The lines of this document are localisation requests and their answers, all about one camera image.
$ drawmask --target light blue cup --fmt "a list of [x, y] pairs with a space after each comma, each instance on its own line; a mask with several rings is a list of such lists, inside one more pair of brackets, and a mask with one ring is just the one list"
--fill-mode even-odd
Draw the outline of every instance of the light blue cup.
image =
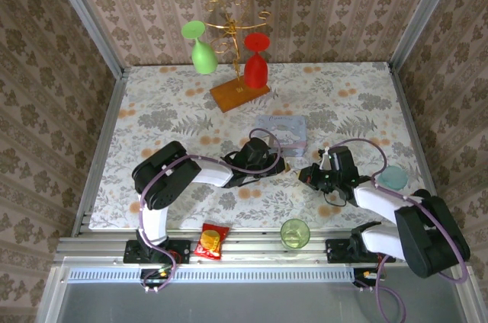
[[389, 165], [380, 174], [378, 181], [384, 186], [399, 191], [402, 190], [409, 180], [409, 176], [406, 172], [396, 165]]

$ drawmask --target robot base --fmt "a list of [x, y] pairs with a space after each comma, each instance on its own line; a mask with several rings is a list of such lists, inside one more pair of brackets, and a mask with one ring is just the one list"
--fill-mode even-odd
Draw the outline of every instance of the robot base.
[[[177, 264], [189, 264], [191, 253], [191, 241], [185, 239], [169, 239], [159, 247], [166, 251], [174, 251], [181, 256], [176, 257]], [[171, 260], [165, 254], [155, 249], [142, 246], [139, 241], [127, 241], [124, 252], [125, 264], [171, 264]]]
[[[326, 239], [327, 261], [330, 264], [377, 264], [378, 254], [371, 252], [356, 253], [351, 248], [350, 239]], [[387, 263], [395, 262], [389, 258]]]

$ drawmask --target clear tissue box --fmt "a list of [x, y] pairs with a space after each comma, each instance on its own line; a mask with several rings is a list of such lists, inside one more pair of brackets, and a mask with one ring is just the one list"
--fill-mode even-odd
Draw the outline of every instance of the clear tissue box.
[[[284, 157], [301, 157], [307, 149], [305, 116], [261, 115], [256, 117], [255, 126], [270, 131], [278, 138]], [[267, 134], [256, 132], [256, 135], [266, 136]], [[273, 139], [269, 140], [268, 145], [275, 152], [278, 150]]]

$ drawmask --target green glass cup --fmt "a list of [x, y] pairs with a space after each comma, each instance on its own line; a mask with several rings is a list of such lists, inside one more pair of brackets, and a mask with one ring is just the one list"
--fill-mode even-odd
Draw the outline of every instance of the green glass cup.
[[281, 226], [281, 242], [288, 249], [300, 249], [310, 240], [310, 229], [300, 219], [290, 219]]
[[205, 32], [205, 24], [202, 21], [190, 21], [181, 29], [181, 35], [185, 39], [195, 40], [191, 51], [191, 61], [195, 70], [200, 74], [210, 74], [217, 69], [217, 56], [208, 43], [198, 39]]

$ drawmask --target wooden base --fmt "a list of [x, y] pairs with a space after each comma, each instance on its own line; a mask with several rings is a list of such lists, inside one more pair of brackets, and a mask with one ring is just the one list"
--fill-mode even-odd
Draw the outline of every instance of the wooden base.
[[252, 89], [244, 84], [243, 77], [241, 77], [240, 82], [242, 84], [241, 88], [239, 88], [239, 81], [235, 78], [210, 90], [213, 99], [217, 102], [222, 112], [232, 110], [269, 92], [267, 85], [260, 89]]

